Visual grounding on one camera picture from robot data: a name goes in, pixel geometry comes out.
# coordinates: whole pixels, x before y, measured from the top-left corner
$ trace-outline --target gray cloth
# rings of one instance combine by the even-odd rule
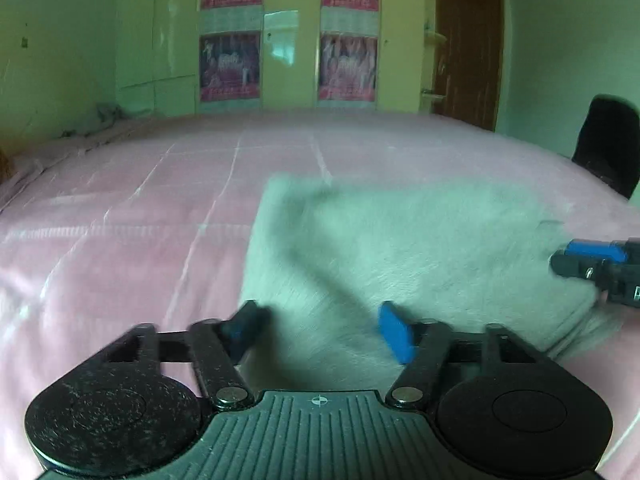
[[[273,308],[243,373],[260,388],[386,390],[398,376],[379,305],[480,332],[501,323],[552,357],[620,327],[596,289],[553,275],[570,240],[529,191],[454,182],[329,187],[273,178],[247,254],[242,300]]]

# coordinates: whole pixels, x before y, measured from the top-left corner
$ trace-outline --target pink blanket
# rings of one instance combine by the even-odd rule
[[[459,176],[530,186],[575,237],[640,235],[640,214],[569,160],[434,116],[300,112],[120,123],[49,144],[0,214],[0,477],[41,472],[24,436],[39,391],[132,325],[229,316],[275,172],[385,186]],[[640,476],[640,317],[565,365],[614,414],[600,468]],[[188,381],[187,371],[170,373]]]

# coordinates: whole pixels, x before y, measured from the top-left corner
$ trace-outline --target metal screw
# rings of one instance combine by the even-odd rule
[[[244,388],[239,388],[238,386],[226,386],[216,392],[218,400],[226,406],[237,404],[245,400],[248,396],[249,393]]]
[[[391,396],[401,404],[406,404],[420,400],[422,398],[422,392],[418,388],[402,386],[401,388],[393,390]]]

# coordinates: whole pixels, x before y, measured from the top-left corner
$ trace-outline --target gray ribbed plate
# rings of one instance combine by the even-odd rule
[[[374,392],[266,392],[216,415],[182,456],[139,480],[489,480],[453,456],[426,419]],[[588,480],[586,474],[575,480]],[[68,480],[46,472],[40,480]]]

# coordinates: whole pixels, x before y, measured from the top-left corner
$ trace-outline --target black disc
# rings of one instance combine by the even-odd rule
[[[480,468],[511,478],[572,476],[609,441],[607,405],[580,381],[529,365],[449,390],[438,406],[444,439]]]
[[[104,478],[154,469],[187,448],[200,427],[195,394],[171,378],[107,364],[63,381],[25,416],[40,461],[60,472]]]

